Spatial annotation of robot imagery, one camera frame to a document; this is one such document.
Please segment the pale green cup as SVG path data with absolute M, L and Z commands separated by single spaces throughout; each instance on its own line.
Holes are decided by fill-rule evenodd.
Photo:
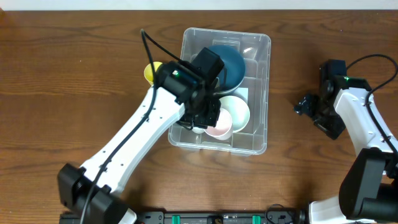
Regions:
M 203 128 L 199 128 L 199 127 L 193 127 L 192 131 L 196 134 L 202 134 L 205 132 L 205 130 Z

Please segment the pink cup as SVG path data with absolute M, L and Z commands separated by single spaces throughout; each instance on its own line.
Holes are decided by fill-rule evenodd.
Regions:
M 233 135 L 233 120 L 230 113 L 226 109 L 222 108 L 220 110 L 216 126 L 207 127 L 205 132 L 207 135 L 220 141 L 229 139 Z

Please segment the white small bowl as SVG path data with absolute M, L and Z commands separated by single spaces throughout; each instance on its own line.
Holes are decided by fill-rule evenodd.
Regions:
M 232 118 L 233 132 L 242 131 L 249 122 L 251 112 L 248 104 L 237 96 L 220 98 L 221 107 L 226 109 Z

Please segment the dark teal bowl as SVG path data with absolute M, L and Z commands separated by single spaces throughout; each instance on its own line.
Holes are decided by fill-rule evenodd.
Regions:
M 234 92 L 242 84 L 246 65 L 241 54 L 228 45 L 212 45 L 209 49 L 220 56 L 224 68 L 218 74 L 218 86 L 215 95 L 228 95 Z

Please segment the yellow cup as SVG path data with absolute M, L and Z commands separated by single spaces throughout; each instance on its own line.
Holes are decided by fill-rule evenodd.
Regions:
M 154 73 L 162 65 L 162 62 L 153 62 L 153 64 L 148 64 L 144 69 L 144 78 L 152 86 L 154 84 Z

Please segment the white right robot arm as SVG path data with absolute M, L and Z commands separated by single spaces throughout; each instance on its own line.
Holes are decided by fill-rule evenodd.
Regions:
M 294 107 L 329 138 L 347 130 L 356 153 L 337 196 L 310 203 L 307 223 L 397 221 L 397 138 L 391 133 L 364 78 L 349 77 L 343 60 L 320 66 L 319 94 Z

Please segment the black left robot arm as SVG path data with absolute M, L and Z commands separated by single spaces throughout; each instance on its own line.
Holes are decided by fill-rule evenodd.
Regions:
M 93 157 L 58 173 L 61 203 L 77 223 L 135 223 L 137 215 L 119 196 L 134 169 L 175 123 L 216 126 L 221 103 L 214 95 L 224 69 L 219 55 L 203 48 L 192 62 L 177 59 L 152 70 L 154 84 L 138 109 Z

